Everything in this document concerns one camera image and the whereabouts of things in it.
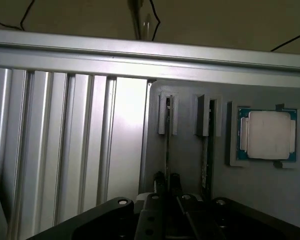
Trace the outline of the gray plastic parts rack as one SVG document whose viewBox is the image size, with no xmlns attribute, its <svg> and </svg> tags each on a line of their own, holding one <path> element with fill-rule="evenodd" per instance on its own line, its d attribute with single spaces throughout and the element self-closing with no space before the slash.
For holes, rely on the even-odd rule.
<svg viewBox="0 0 300 240">
<path fill-rule="evenodd" d="M 148 95 L 141 189 L 178 174 L 200 200 L 227 198 L 300 228 L 300 88 L 155 82 Z M 238 108 L 297 110 L 296 162 L 238 160 Z"/>
</svg>

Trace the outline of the CPU with silver heat spreader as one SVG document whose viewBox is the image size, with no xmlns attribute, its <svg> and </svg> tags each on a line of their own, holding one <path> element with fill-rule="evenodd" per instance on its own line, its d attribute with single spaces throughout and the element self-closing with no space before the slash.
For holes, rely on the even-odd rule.
<svg viewBox="0 0 300 240">
<path fill-rule="evenodd" d="M 239 161 L 297 161 L 298 111 L 239 107 L 236 156 Z"/>
</svg>

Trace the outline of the aluminium frame rail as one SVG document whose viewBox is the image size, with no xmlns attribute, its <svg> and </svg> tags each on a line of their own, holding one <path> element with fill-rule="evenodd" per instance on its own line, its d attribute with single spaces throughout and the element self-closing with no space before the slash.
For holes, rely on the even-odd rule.
<svg viewBox="0 0 300 240">
<path fill-rule="evenodd" d="M 300 88 L 300 55 L 0 30 L 0 67 Z"/>
</svg>

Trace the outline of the metal stand post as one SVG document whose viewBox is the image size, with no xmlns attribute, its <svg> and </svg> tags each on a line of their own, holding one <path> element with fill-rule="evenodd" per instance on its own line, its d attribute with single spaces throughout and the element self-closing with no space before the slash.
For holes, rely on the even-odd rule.
<svg viewBox="0 0 300 240">
<path fill-rule="evenodd" d="M 134 35 L 137 40 L 149 41 L 151 30 L 150 7 L 146 0 L 127 0 L 130 10 Z"/>
</svg>

